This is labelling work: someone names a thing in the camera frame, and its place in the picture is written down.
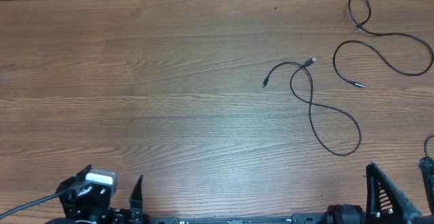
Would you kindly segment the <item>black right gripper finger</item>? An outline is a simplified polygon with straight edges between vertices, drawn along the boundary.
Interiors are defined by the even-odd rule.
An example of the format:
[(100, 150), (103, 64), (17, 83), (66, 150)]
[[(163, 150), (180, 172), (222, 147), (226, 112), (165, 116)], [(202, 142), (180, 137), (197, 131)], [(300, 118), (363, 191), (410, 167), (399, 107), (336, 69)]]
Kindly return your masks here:
[(429, 156), (421, 158), (419, 168), (425, 185), (429, 210), (433, 214), (433, 159)]
[(366, 219), (417, 219), (421, 212), (391, 179), (371, 163), (366, 166)]

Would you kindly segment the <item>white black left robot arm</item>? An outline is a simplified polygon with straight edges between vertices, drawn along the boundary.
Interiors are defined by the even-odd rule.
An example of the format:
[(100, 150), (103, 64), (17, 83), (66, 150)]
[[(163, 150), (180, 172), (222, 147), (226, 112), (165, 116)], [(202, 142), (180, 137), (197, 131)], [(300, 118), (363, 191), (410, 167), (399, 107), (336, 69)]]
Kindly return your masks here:
[(56, 190), (65, 217), (52, 219), (50, 223), (143, 223), (142, 179), (143, 176), (139, 176), (134, 186), (129, 208), (112, 208), (111, 199), (117, 183), (114, 174), (88, 172), (72, 176), (61, 182)]

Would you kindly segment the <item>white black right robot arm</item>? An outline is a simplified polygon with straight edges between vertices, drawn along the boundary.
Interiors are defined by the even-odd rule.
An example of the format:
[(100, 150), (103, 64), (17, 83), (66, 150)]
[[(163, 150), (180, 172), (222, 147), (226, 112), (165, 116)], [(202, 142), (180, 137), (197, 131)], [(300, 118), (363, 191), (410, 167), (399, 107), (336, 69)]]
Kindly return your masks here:
[(319, 223), (326, 224), (433, 224), (433, 215), (424, 216), (393, 184), (378, 164), (366, 166), (366, 209), (351, 204), (330, 205)]

